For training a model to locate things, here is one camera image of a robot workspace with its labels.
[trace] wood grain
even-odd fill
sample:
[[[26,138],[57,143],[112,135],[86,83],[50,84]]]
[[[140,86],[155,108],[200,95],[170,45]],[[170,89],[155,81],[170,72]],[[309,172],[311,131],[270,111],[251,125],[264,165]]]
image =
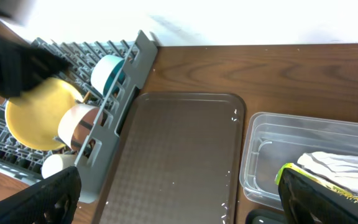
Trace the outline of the wood grain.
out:
[[[244,135],[259,111],[358,122],[358,44],[162,47],[148,91],[235,93],[247,104]],[[24,188],[0,174],[0,200]],[[250,210],[263,206],[248,201],[241,186],[237,195],[243,224]],[[95,208],[79,203],[73,223],[90,223]]]

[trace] white cup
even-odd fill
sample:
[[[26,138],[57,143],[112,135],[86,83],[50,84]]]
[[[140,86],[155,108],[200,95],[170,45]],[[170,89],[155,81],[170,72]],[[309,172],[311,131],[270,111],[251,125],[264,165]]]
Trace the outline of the white cup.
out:
[[[54,175],[67,167],[73,166],[77,155],[54,154],[48,157],[42,165],[41,174],[44,179]],[[78,164],[85,166],[88,159],[81,156]]]
[[[107,95],[107,92],[112,85],[112,81],[124,65],[124,59],[114,56],[104,56],[94,67],[91,75],[92,86],[100,92],[103,96]],[[118,82],[122,83],[125,79],[124,72],[118,78]]]
[[[97,106],[77,104],[70,108],[60,120],[57,133],[59,138],[72,150],[80,150],[85,138],[91,132],[93,121],[98,114]],[[98,119],[98,124],[102,123],[103,116]]]

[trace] folded white towel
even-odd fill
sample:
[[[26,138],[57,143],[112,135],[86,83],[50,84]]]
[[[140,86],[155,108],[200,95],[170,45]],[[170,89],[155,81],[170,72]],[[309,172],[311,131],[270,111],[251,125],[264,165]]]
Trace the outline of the folded white towel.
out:
[[[304,153],[298,164],[338,185],[358,193],[358,156],[325,152]]]

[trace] dish rack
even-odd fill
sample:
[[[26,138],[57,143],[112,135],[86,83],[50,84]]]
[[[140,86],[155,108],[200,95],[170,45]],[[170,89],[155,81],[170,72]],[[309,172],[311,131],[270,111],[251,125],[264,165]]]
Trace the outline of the dish rack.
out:
[[[58,45],[54,42],[48,44],[38,38],[32,46],[46,49],[69,61],[71,63],[69,72],[60,72],[55,76],[71,83],[83,96],[90,91],[92,97],[86,103],[100,107],[90,134],[78,151],[75,161],[82,182],[80,201],[91,203],[99,196],[107,169],[118,146],[127,110],[139,90],[143,88],[157,55],[157,48],[141,30],[136,40],[129,43],[122,40],[120,43],[107,41]],[[94,66],[105,55],[122,57],[125,61],[115,76],[108,94],[104,97],[91,86],[90,78]],[[122,73],[125,79],[120,83],[117,79]],[[41,168],[48,156],[74,152],[67,147],[56,151],[38,151],[20,144],[6,126],[4,116],[6,102],[0,105],[0,172],[32,185],[42,180]],[[105,120],[102,126],[96,122],[100,116]],[[84,166],[80,165],[78,161],[84,156],[85,148],[91,141],[94,146],[88,162]]]

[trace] brown tray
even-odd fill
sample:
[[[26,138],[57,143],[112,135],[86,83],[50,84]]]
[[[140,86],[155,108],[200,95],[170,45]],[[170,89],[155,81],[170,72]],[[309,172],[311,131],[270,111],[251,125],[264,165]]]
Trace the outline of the brown tray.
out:
[[[93,223],[234,223],[244,115],[236,95],[138,97]]]

